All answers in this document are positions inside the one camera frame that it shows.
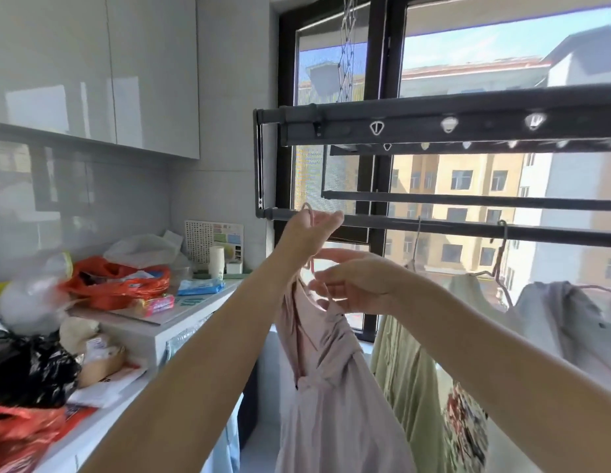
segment stack of paper cups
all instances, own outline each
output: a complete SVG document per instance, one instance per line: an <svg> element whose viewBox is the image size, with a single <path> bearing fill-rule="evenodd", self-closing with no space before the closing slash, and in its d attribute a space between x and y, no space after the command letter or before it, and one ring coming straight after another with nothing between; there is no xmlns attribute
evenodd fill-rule
<svg viewBox="0 0 611 473"><path fill-rule="evenodd" d="M224 247L221 245L209 248L209 275L212 279L224 278Z"/></svg>

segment white cabinet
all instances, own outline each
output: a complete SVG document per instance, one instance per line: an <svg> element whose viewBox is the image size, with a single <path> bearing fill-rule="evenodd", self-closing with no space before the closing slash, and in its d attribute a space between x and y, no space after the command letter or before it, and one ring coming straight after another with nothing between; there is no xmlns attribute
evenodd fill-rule
<svg viewBox="0 0 611 473"><path fill-rule="evenodd" d="M105 0L0 0L0 122L116 141Z"/></svg>
<svg viewBox="0 0 611 473"><path fill-rule="evenodd" d="M117 142L199 158L196 0L108 0Z"/></svg>

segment hand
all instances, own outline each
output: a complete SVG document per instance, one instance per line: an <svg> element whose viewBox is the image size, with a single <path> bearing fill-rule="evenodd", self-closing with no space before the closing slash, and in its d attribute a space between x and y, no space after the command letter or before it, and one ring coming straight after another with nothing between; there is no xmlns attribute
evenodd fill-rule
<svg viewBox="0 0 611 473"><path fill-rule="evenodd" d="M392 315L398 307L400 289L412 289L423 278L408 269L370 252L349 249L322 249L317 259L328 259L338 265L315 273L309 288L318 295L329 291L345 313ZM319 300L327 309L329 302Z"/></svg>
<svg viewBox="0 0 611 473"><path fill-rule="evenodd" d="M281 234L281 240L273 255L283 263L289 263L296 271L303 267L310 257L316 255L332 233L344 220L342 211L323 213L312 211L314 225L311 223L310 211L303 209L294 214Z"/></svg>

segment drying rack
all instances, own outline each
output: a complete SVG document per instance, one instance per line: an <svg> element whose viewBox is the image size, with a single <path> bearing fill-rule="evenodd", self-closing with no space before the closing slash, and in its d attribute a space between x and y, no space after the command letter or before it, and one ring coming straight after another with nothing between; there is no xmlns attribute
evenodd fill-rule
<svg viewBox="0 0 611 473"><path fill-rule="evenodd" d="M254 110L255 214L285 221L296 211L264 203L263 126L279 127L282 146L325 146L327 155L392 156L508 152L611 151L611 84L282 106ZM325 190L321 197L367 202L611 211L611 199L495 197ZM417 231L419 220L345 215L345 226ZM422 220L422 232L500 238L484 222ZM509 226L509 238L611 247L611 232Z"/></svg>

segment forearm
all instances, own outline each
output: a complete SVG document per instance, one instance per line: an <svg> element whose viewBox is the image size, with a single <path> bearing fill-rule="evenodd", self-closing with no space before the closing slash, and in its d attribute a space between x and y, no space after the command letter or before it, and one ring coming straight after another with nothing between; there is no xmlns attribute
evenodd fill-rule
<svg viewBox="0 0 611 473"><path fill-rule="evenodd" d="M82 473L198 473L298 270L278 257L271 255L242 282L163 368L104 437Z"/></svg>
<svg viewBox="0 0 611 473"><path fill-rule="evenodd" d="M394 316L541 469L611 472L610 392L409 275Z"/></svg>

